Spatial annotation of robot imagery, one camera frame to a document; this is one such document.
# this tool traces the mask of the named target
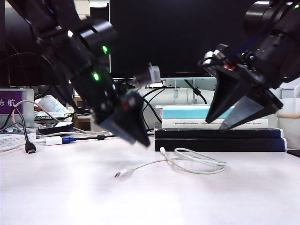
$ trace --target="robotic arm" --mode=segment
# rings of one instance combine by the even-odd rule
[[[229,47],[220,44],[198,63],[217,78],[206,121],[214,121],[236,104],[221,130],[277,112],[283,104],[269,88],[276,89],[300,76],[299,1],[256,2],[246,14],[245,28],[250,35],[258,34],[243,48],[262,38],[254,52],[242,49],[239,54],[239,49],[228,54]]]
[[[150,144],[142,120],[143,98],[126,94],[101,64],[117,44],[117,32],[107,21],[81,20],[73,0],[8,0],[31,25],[43,56],[58,78],[66,76],[91,107],[95,122],[124,138]],[[137,76],[145,85],[160,79],[158,67]]]

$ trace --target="black monitor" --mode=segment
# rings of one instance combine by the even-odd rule
[[[5,8],[5,39],[8,55],[19,53],[38,53],[30,26],[13,8]],[[37,86],[58,84],[49,73],[51,66],[38,56],[24,55],[9,61],[12,86]],[[1,64],[0,86],[8,86],[7,65]]]
[[[110,22],[120,35],[111,54],[113,77],[132,77],[148,62],[162,77],[203,77],[197,68],[217,44],[233,49],[248,37],[243,20],[255,0],[110,0]]]

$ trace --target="white bottle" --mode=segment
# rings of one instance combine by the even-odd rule
[[[46,95],[43,97],[42,100],[39,101],[39,104],[49,112],[58,112],[63,114],[70,113],[70,111],[52,95]]]

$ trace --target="blue book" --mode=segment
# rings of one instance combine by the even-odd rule
[[[199,107],[167,107],[163,108],[163,119],[205,119],[210,106],[200,105]],[[229,108],[218,119],[225,119],[233,110]]]

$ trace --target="white container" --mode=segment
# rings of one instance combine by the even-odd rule
[[[278,112],[279,118],[300,118],[300,98],[283,98],[284,105]]]
[[[284,106],[278,112],[278,126],[283,129],[287,147],[300,149],[300,98],[280,100]]]
[[[57,113],[70,113],[70,111],[64,107],[57,99],[52,95],[46,95],[39,101],[39,104],[43,106],[48,112],[57,112]]]

